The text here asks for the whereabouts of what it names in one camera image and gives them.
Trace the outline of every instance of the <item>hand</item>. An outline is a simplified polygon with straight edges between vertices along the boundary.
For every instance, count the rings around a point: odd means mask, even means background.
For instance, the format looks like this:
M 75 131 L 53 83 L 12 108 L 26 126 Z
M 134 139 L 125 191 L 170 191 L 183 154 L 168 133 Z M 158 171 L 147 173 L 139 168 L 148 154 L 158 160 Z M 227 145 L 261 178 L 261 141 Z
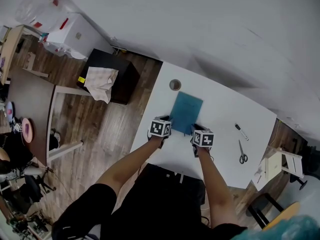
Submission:
M 163 137 L 159 137 L 159 136 L 156 136 L 156 135 L 152 135 L 151 138 L 149 139 L 150 142 L 159 142 L 159 145 L 160 143 L 163 141 Z

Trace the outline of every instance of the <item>desk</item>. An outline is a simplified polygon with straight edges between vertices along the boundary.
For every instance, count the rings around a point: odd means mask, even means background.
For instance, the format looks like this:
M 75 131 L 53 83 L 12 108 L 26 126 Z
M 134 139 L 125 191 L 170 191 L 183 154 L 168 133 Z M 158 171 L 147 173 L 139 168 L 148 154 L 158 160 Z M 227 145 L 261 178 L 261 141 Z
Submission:
M 12 70 L 8 101 L 14 104 L 15 117 L 30 119 L 34 136 L 32 142 L 26 143 L 26 146 L 44 166 L 83 145 L 78 141 L 49 151 L 51 121 L 57 93 L 90 96 L 85 90 L 55 85 L 27 70 Z
M 147 142 L 147 130 L 154 117 L 170 115 L 178 94 L 169 88 L 172 79 L 180 80 L 179 91 L 203 100 L 197 122 L 215 134 L 210 152 L 214 163 L 228 186 L 245 189 L 265 153 L 276 115 L 236 91 L 167 62 L 161 67 L 131 151 Z M 235 123 L 244 130 L 249 141 L 236 129 Z M 190 139 L 191 136 L 172 130 L 162 149 L 158 149 L 147 162 L 203 179 L 200 161 L 193 154 Z M 239 140 L 248 156 L 244 164 L 239 163 Z
M 2 67 L 3 76 L 1 77 L 1 81 L 0 81 L 2 85 L 4 85 L 7 81 L 7 78 L 9 75 L 9 70 L 11 67 L 11 62 L 12 62 L 12 59 L 15 55 L 16 48 L 17 48 L 17 45 L 19 43 L 19 40 L 20 40 L 22 34 L 33 35 L 37 38 L 40 37 L 39 34 L 37 34 L 36 32 L 34 32 L 28 28 L 25 28 L 23 25 L 14 27 L 9 30 L 9 33 L 6 37 L 6 40 L 2 46 L 1 56 L 0 56 L 0 63 L 2 61 L 2 58 L 5 58 L 5 61 L 4 61 L 3 67 Z M 41 74 L 41 73 L 40 73 L 40 76 L 41 77 L 48 77 L 47 74 Z

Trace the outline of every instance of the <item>black chair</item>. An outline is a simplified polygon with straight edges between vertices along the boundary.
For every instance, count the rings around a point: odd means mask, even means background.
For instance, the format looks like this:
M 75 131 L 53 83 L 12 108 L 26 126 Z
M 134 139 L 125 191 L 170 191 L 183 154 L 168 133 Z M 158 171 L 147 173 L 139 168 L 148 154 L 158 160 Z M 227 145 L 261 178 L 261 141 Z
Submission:
M 54 191 L 56 188 L 51 188 L 47 184 L 44 183 L 43 178 L 46 173 L 37 178 L 32 175 L 25 175 L 25 184 L 23 184 L 20 188 L 14 191 L 5 190 L 3 194 L 3 198 L 7 200 L 8 204 L 15 210 L 16 212 L 20 212 L 22 214 L 27 214 L 29 208 L 33 203 L 37 203 L 43 197 L 41 193 L 41 187 L 43 187 L 44 193 L 49 193 L 50 191 L 46 190 L 46 188 Z
M 304 175 L 320 180 L 320 151 L 315 146 L 307 146 L 302 153 L 302 169 Z

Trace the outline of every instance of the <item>blue paper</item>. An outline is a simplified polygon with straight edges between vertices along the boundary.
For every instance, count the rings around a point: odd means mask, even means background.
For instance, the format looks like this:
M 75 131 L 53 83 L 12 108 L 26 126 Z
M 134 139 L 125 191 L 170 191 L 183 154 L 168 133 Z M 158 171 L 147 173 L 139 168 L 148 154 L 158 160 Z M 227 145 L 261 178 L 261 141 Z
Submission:
M 191 135 L 191 125 L 196 123 L 202 103 L 202 99 L 179 91 L 170 114 L 172 129 Z

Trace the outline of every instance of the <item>marker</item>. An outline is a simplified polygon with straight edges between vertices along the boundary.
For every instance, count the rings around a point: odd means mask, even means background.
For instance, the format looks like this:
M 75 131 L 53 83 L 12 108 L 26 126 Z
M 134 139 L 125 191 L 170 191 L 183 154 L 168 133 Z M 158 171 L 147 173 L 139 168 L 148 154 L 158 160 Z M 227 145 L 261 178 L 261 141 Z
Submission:
M 239 126 L 237 123 L 236 123 L 234 126 L 235 126 L 235 128 L 237 128 L 237 129 L 240 131 L 240 133 L 241 133 L 242 136 L 245 138 L 245 140 L 248 141 L 249 138 L 248 138 L 247 135 L 244 133 L 244 131 L 240 128 L 240 126 Z
M 257 184 L 259 183 L 259 181 L 260 181 L 261 177 L 262 177 L 262 175 L 260 175 L 260 177 L 259 177 L 259 179 L 258 179 L 258 182 L 257 182 Z

